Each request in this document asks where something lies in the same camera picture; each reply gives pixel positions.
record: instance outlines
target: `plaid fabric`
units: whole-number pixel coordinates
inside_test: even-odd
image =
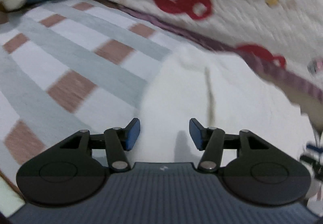
[[[54,0],[0,26],[0,170],[80,129],[136,116],[161,61],[185,39],[92,0]]]

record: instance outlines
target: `metal pin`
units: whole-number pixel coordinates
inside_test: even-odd
[[[125,169],[128,166],[127,162],[124,161],[115,161],[112,163],[114,169]]]
[[[201,162],[200,166],[203,169],[215,169],[216,163],[214,163],[213,161],[206,160],[206,161]]]

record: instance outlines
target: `ribbed gray panel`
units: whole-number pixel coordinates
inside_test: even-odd
[[[10,218],[14,224],[313,224],[317,219],[299,203],[263,208],[239,201],[216,176],[200,174],[189,163],[136,163],[84,202],[65,208],[27,204]]]

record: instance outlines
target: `black circular cover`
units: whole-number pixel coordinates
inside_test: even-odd
[[[253,150],[231,161],[224,182],[238,197],[252,203],[280,206],[305,196],[311,178],[308,170],[280,150]]]
[[[78,149],[55,148],[23,164],[16,180],[29,201],[63,206],[95,193],[105,181],[105,170]]]

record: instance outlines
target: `white logo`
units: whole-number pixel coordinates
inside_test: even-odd
[[[160,170],[162,170],[162,171],[165,171],[165,169],[168,169],[168,167],[166,167],[166,166],[160,167]]]

